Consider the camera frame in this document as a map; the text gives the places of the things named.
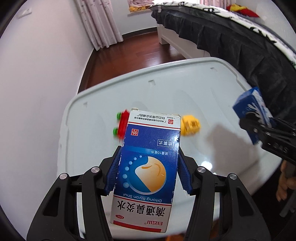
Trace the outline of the person's right hand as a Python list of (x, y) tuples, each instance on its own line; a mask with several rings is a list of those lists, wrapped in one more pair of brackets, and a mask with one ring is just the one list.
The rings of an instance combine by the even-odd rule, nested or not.
[(285, 176), (285, 171), (287, 169), (288, 162), (284, 160), (281, 164), (280, 170), (281, 175), (278, 182), (278, 188), (276, 192), (276, 198), (278, 201), (286, 200), (287, 198), (287, 190), (292, 189), (295, 190), (296, 188), (296, 180), (295, 177), (287, 178)]

